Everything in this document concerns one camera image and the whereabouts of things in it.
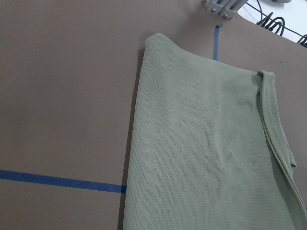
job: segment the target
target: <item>blue tape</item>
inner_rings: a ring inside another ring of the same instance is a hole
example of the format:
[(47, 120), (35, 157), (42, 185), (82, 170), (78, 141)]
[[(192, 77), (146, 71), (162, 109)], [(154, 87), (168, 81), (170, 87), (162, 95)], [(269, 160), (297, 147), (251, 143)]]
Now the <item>blue tape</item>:
[(214, 44), (213, 44), (213, 59), (217, 61), (219, 51), (219, 31), (223, 24), (219, 24), (215, 27), (214, 31)]
[(126, 193), (126, 186), (117, 184), (105, 184), (92, 181), (81, 181), (53, 176), (42, 176), (23, 172), (0, 170), (0, 179), (10, 181), (30, 182), (36, 184), (48, 184), (70, 188), (98, 190), (112, 193)]

